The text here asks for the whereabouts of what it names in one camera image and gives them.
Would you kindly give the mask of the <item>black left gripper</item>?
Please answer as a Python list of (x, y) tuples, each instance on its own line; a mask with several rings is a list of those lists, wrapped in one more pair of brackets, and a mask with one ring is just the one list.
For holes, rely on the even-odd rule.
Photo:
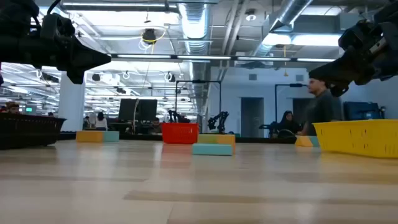
[(73, 84), (82, 84), (85, 69), (110, 63), (111, 56), (83, 45), (75, 36), (45, 40), (35, 37), (18, 39), (20, 63), (36, 67), (54, 66), (67, 71)]

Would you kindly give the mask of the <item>orange foam block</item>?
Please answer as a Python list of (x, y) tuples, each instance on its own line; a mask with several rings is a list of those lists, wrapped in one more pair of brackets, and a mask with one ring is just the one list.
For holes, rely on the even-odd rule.
[(77, 131), (76, 132), (77, 142), (103, 142), (104, 132), (103, 131)]

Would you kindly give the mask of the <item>orange foam wedge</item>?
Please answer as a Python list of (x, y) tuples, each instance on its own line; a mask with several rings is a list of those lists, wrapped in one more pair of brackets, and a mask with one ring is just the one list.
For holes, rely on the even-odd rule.
[(295, 145), (298, 147), (313, 147), (310, 136), (296, 136)]

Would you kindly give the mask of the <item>orange foam cube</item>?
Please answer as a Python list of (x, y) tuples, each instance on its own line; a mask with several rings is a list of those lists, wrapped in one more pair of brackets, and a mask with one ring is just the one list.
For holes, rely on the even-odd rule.
[(217, 137), (218, 144), (231, 145), (232, 155), (236, 153), (236, 136), (234, 134), (220, 134)]

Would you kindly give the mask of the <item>green foam block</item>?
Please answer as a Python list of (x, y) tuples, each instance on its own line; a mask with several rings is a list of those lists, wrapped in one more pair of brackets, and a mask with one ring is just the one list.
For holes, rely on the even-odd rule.
[(218, 135), (217, 134), (199, 134), (197, 143), (199, 144), (217, 144)]

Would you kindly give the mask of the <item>person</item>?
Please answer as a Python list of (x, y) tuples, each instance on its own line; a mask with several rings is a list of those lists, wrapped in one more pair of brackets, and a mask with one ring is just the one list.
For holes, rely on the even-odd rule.
[(15, 101), (9, 101), (6, 103), (6, 112), (12, 114), (20, 113), (20, 106)]
[(95, 129), (98, 131), (107, 131), (108, 124), (103, 112), (99, 112), (95, 120)]
[(310, 78), (308, 92), (314, 98), (307, 106), (305, 123), (300, 135), (316, 136), (314, 123), (327, 123), (343, 119), (341, 101), (331, 94), (328, 85), (323, 80)]
[(160, 119), (158, 117), (155, 117), (149, 127), (149, 134), (161, 134), (162, 133), (162, 127), (160, 123)]
[(286, 130), (293, 134), (298, 134), (301, 132), (302, 127), (294, 120), (293, 112), (285, 111), (277, 129), (279, 131)]

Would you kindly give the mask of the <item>blue equipment case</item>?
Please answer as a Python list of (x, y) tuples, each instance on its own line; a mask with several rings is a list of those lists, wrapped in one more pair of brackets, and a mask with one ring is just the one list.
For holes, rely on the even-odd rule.
[(346, 101), (343, 103), (343, 114), (347, 121), (384, 119), (385, 110), (385, 107), (379, 107), (373, 102)]

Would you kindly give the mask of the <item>white pillar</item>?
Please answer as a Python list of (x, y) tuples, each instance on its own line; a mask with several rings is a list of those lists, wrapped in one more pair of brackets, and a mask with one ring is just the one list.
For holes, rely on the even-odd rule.
[(58, 117), (65, 119), (61, 131), (81, 131), (85, 109), (85, 82), (81, 85), (73, 84), (66, 72), (63, 72), (59, 94)]

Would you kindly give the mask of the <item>black computer monitor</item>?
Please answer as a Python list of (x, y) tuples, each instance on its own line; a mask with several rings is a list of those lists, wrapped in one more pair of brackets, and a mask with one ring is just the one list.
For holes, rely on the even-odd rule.
[(122, 99), (119, 105), (119, 120), (133, 120), (136, 112), (136, 99)]
[(152, 121), (157, 114), (157, 100), (139, 100), (136, 119), (139, 121)]

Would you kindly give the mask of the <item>black plastic basket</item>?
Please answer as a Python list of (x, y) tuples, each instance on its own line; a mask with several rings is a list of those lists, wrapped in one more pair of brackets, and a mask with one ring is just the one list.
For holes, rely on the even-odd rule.
[(0, 113), (0, 150), (54, 144), (66, 119)]

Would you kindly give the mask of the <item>red plastic basket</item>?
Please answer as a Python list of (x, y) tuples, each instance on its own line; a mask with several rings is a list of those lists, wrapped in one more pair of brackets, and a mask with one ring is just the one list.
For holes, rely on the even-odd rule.
[(166, 144), (194, 144), (198, 133), (196, 123), (162, 123), (162, 140)]

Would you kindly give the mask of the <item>LED light bar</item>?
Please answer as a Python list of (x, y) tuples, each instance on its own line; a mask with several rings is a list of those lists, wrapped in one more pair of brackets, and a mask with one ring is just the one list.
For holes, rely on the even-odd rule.
[(112, 58), (129, 59), (159, 59), (159, 60), (234, 60), (260, 62), (310, 62), (327, 63), (335, 59), (330, 58), (288, 58), (288, 57), (246, 57), (219, 55), (164, 55), (164, 54), (110, 54)]

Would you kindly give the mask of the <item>black metal stand frame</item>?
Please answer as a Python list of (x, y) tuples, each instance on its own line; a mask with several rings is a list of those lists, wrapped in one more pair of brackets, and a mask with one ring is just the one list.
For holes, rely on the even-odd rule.
[(287, 86), (289, 88), (301, 88), (304, 86), (308, 86), (302, 83), (290, 83), (290, 84), (275, 84), (274, 85), (274, 113), (275, 113), (275, 122), (278, 122), (278, 101), (277, 101), (277, 89), (279, 86)]
[[(212, 83), (217, 83), (219, 85), (219, 112), (221, 112), (221, 93), (222, 86), (221, 81), (218, 80), (177, 80), (175, 83), (175, 110), (177, 110), (177, 100), (178, 100), (178, 91), (181, 88), (184, 88), (185, 84), (189, 83), (193, 87), (194, 92), (194, 100), (195, 106), (197, 109), (197, 114), (203, 115), (205, 110), (208, 107), (208, 100), (210, 96), (210, 87)], [(207, 94), (205, 97), (203, 93), (197, 90), (199, 85), (207, 85), (204, 87), (203, 91)]]

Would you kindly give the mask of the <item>black aluminium table frame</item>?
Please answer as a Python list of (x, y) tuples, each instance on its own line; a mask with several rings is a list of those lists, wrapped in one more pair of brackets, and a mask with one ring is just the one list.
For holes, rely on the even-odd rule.
[[(62, 131), (58, 137), (59, 141), (75, 140), (76, 132)], [(120, 134), (120, 140), (128, 141), (163, 141), (162, 136), (156, 135), (135, 135), (135, 134)], [(296, 137), (292, 138), (243, 138), (235, 137), (236, 143), (264, 143), (264, 144), (295, 144)]]

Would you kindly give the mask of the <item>silver ventilation duct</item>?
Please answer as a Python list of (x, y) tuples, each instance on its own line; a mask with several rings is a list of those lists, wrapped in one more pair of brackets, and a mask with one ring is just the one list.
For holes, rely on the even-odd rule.
[(179, 3), (181, 25), (187, 55), (208, 55), (210, 51), (210, 6), (202, 3)]

